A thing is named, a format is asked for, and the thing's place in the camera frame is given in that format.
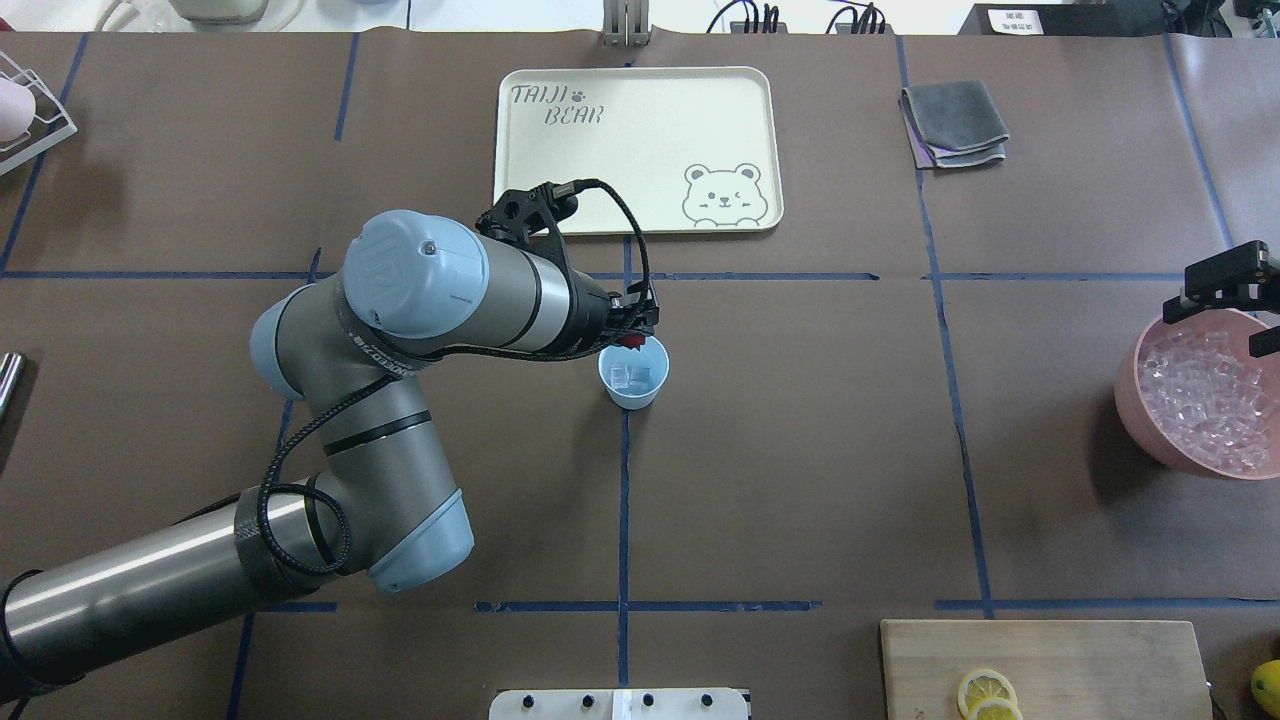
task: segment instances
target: pink object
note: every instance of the pink object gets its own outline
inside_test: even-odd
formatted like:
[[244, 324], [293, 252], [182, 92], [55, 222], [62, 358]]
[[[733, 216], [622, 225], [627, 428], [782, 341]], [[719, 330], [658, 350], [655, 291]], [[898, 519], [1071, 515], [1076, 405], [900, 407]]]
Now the pink object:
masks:
[[[1133, 439], [1148, 455], [1183, 473], [1234, 480], [1274, 480], [1280, 478], [1280, 455], [1277, 459], [1272, 459], [1268, 465], [1245, 474], [1225, 473], [1193, 459], [1160, 429], [1138, 389], [1138, 351], [1143, 345], [1153, 343], [1179, 331], [1193, 334], [1221, 331], [1228, 334], [1231, 355], [1244, 366], [1262, 370], [1260, 383], [1262, 389], [1271, 397], [1280, 397], [1280, 354], [1266, 357], [1249, 356], [1249, 336], [1265, 329], [1267, 329], [1265, 323], [1238, 310], [1207, 310], [1176, 325], [1166, 325], [1160, 318], [1152, 320], [1138, 336], [1138, 341], [1133, 343], [1129, 355], [1120, 365], [1120, 374], [1116, 377], [1116, 410], [1120, 411], [1120, 420]], [[1267, 438], [1271, 441], [1271, 447], [1280, 448], [1280, 424], [1267, 428]]]
[[0, 143], [22, 137], [36, 118], [36, 96], [24, 85], [0, 77]]

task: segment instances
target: light blue plastic cup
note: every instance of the light blue plastic cup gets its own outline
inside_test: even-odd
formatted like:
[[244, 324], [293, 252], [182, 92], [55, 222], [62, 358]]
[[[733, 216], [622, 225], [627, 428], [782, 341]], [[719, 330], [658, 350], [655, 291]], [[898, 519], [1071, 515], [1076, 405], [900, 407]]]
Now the light blue plastic cup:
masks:
[[611, 345], [600, 351], [596, 363], [600, 382], [613, 402], [627, 410], [639, 410], [653, 402], [667, 382], [671, 359], [658, 338], [645, 338], [635, 350]]

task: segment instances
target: blue tape line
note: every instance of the blue tape line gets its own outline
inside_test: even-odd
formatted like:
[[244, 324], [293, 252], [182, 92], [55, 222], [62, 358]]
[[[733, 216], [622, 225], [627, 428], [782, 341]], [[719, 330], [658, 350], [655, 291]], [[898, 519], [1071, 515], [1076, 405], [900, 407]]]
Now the blue tape line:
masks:
[[[499, 612], [618, 612], [620, 603], [599, 601], [477, 602], [483, 615]], [[628, 600], [627, 612], [809, 612], [820, 600]]]
[[[895, 36], [897, 42], [899, 76], [902, 87], [910, 87], [910, 74], [906, 67], [906, 45], [902, 36]], [[924, 173], [915, 170], [915, 191], [920, 204], [920, 224], [924, 229], [925, 249], [929, 255], [929, 283], [933, 286], [933, 306], [938, 316], [938, 334], [942, 338], [942, 359], [947, 369], [947, 391], [951, 395], [951, 416], [956, 436], [960, 439], [960, 462], [964, 473], [965, 501], [969, 506], [969, 536], [973, 539], [974, 562], [978, 566], [978, 591], [982, 593], [983, 616], [995, 618], [991, 607], [991, 578], [987, 573], [987, 550], [982, 539], [982, 518], [978, 514], [978, 491], [973, 482], [973, 462], [969, 459], [969, 436], [964, 425], [964, 410], [960, 407], [960, 380], [956, 374], [955, 355], [951, 350], [951, 329], [947, 325], [946, 302], [942, 296], [942, 268], [938, 263], [938, 250], [933, 241], [933, 220], [924, 201]]]
[[356, 77], [356, 53], [360, 50], [360, 33], [351, 33], [351, 51], [347, 54], [347, 79], [342, 83], [342, 104], [338, 105], [338, 124], [333, 128], [333, 141], [342, 142], [342, 131], [347, 127], [347, 104], [351, 101], [351, 81]]
[[[589, 273], [598, 281], [631, 283], [630, 266], [621, 273]], [[878, 281], [873, 273], [652, 273], [655, 281]]]
[[285, 400], [284, 401], [284, 410], [280, 411], [280, 432], [275, 436], [275, 450], [276, 450], [276, 452], [279, 452], [279, 450], [282, 447], [284, 447], [284, 441], [288, 437], [285, 433], [289, 432], [289, 420], [292, 418], [293, 418], [293, 401], [292, 400]]
[[901, 35], [895, 35], [893, 41], [897, 44], [897, 78], [902, 82], [902, 90], [906, 90], [911, 87], [911, 77], [906, 72], [906, 44]]
[[1027, 282], [1183, 282], [1181, 273], [940, 273], [943, 282], [1027, 281]]
[[337, 602], [282, 602], [259, 610], [259, 612], [337, 612]]
[[631, 612], [631, 411], [622, 410], [622, 462], [618, 501], [618, 687], [630, 683], [628, 614]]
[[241, 625], [241, 646], [236, 653], [236, 674], [232, 676], [232, 697], [227, 703], [227, 720], [236, 720], [236, 716], [239, 715], [239, 698], [244, 689], [244, 669], [248, 666], [248, 646], [252, 638], [253, 614], [250, 612], [244, 616], [244, 624]]
[[631, 612], [809, 612], [822, 607], [817, 600], [767, 601], [634, 601]]
[[1164, 35], [1165, 58], [1169, 60], [1169, 72], [1174, 77], [1174, 95], [1178, 96], [1178, 109], [1183, 113], [1183, 123], [1187, 126], [1187, 135], [1192, 140], [1192, 150], [1196, 151], [1196, 163], [1201, 168], [1201, 177], [1204, 178], [1204, 190], [1208, 191], [1208, 201], [1213, 206], [1213, 215], [1217, 218], [1217, 227], [1222, 232], [1222, 242], [1228, 250], [1235, 247], [1231, 237], [1231, 228], [1226, 225], [1226, 214], [1222, 213], [1222, 202], [1217, 196], [1217, 186], [1213, 176], [1208, 172], [1208, 163], [1204, 160], [1204, 150], [1199, 142], [1199, 133], [1196, 132], [1196, 123], [1192, 122], [1192, 110], [1187, 104], [1187, 94], [1183, 92], [1183, 76], [1178, 72], [1178, 59], [1174, 56], [1174, 44], [1169, 33]]
[[[70, 96], [72, 85], [76, 83], [76, 73], [79, 72], [79, 64], [84, 59], [84, 47], [87, 45], [88, 33], [81, 33], [79, 45], [76, 46], [76, 56], [72, 58], [72, 67], [67, 70], [67, 81], [63, 82], [63, 91], [58, 95], [58, 101], [63, 105], [67, 104], [67, 99]], [[40, 178], [40, 170], [45, 167], [46, 154], [41, 152], [36, 158], [31, 168], [31, 177], [27, 178], [27, 187], [22, 191], [22, 200], [18, 201], [18, 211], [14, 214], [13, 224], [9, 225], [9, 237], [4, 243], [4, 251], [0, 252], [0, 274], [9, 266], [9, 258], [13, 256], [13, 247], [18, 242], [18, 233], [22, 232], [22, 222], [27, 218], [27, 208], [31, 205], [31, 196], [36, 192], [36, 179]]]
[[67, 70], [67, 82], [63, 83], [63, 91], [58, 94], [58, 101], [63, 105], [67, 104], [67, 99], [72, 95], [72, 85], [76, 83], [76, 73], [79, 72], [79, 63], [84, 59], [84, 47], [88, 46], [88, 33], [81, 33], [79, 45], [76, 46], [76, 56], [72, 58], [72, 67]]
[[1245, 597], [1084, 597], [1048, 600], [940, 600], [934, 610], [1111, 610], [1111, 609], [1185, 609], [1185, 607], [1280, 607], [1280, 600]]
[[315, 284], [316, 275], [320, 272], [320, 251], [323, 247], [316, 247], [316, 254], [311, 256], [311, 266], [307, 268], [307, 284]]
[[477, 602], [476, 612], [617, 612], [618, 603], [611, 600], [600, 601], [541, 601], [541, 602]]
[[[325, 278], [333, 273], [320, 273]], [[170, 270], [8, 270], [0, 277], [13, 279], [74, 279], [74, 281], [306, 281], [310, 273], [293, 272], [170, 272]]]

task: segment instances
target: ice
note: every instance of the ice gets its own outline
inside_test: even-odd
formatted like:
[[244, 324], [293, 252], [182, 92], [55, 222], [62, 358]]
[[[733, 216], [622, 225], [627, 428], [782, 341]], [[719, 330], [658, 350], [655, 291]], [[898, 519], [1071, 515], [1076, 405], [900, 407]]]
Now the ice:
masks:
[[644, 395], [653, 387], [649, 379], [649, 368], [628, 368], [631, 370], [631, 395]]
[[609, 387], [620, 391], [627, 392], [631, 386], [631, 378], [628, 377], [627, 366], [623, 363], [613, 363], [609, 365]]
[[1156, 424], [1220, 471], [1271, 466], [1267, 425], [1280, 401], [1261, 383], [1262, 370], [1231, 355], [1225, 332], [1175, 331], [1138, 350], [1138, 388]]

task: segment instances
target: wooden cutting board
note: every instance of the wooden cutting board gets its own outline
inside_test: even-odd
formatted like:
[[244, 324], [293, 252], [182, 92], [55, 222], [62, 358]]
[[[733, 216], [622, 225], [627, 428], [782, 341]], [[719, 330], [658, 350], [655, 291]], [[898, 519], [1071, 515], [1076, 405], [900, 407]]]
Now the wooden cutting board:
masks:
[[956, 685], [998, 670], [1025, 720], [1208, 720], [1190, 623], [882, 620], [888, 720], [956, 720]]

